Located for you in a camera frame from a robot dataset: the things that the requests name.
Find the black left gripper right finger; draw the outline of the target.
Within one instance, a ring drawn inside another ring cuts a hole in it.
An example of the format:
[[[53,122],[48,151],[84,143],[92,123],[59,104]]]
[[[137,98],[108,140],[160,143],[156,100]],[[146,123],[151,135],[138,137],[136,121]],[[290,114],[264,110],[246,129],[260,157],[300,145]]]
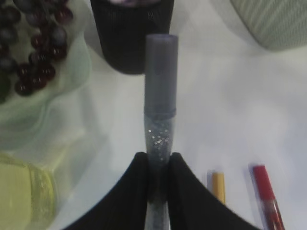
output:
[[[197,179],[180,153],[168,163],[167,204],[172,230],[256,230]]]

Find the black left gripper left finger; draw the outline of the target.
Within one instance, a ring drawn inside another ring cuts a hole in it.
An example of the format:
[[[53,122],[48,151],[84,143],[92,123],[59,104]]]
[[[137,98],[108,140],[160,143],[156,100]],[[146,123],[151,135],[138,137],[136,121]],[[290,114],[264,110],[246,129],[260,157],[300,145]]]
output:
[[[147,210],[148,157],[135,154],[115,186],[67,230],[143,230]]]

